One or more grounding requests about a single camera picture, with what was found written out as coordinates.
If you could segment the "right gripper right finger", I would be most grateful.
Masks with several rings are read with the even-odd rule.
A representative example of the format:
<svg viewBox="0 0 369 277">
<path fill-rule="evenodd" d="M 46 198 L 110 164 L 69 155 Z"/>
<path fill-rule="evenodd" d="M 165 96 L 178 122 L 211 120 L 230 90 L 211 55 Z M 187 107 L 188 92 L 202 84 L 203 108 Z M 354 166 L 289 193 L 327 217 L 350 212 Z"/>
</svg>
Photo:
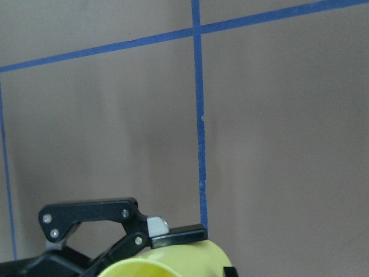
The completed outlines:
<svg viewBox="0 0 369 277">
<path fill-rule="evenodd" d="M 223 277 L 239 277 L 235 267 L 223 267 Z"/>
</svg>

